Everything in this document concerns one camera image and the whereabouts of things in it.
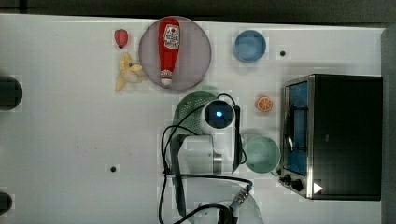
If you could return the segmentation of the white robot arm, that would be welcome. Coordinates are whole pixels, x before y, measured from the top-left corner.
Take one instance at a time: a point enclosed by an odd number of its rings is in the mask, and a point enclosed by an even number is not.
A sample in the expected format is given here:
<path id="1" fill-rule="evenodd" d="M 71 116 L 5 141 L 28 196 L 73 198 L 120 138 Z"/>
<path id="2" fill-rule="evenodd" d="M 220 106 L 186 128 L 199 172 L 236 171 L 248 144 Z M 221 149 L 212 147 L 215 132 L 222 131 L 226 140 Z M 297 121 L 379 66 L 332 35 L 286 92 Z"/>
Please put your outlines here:
<path id="1" fill-rule="evenodd" d="M 184 175 L 230 175 L 242 163 L 240 107 L 215 99 L 199 112 L 198 134 L 178 134 L 171 140 L 177 210 L 187 215 Z"/>

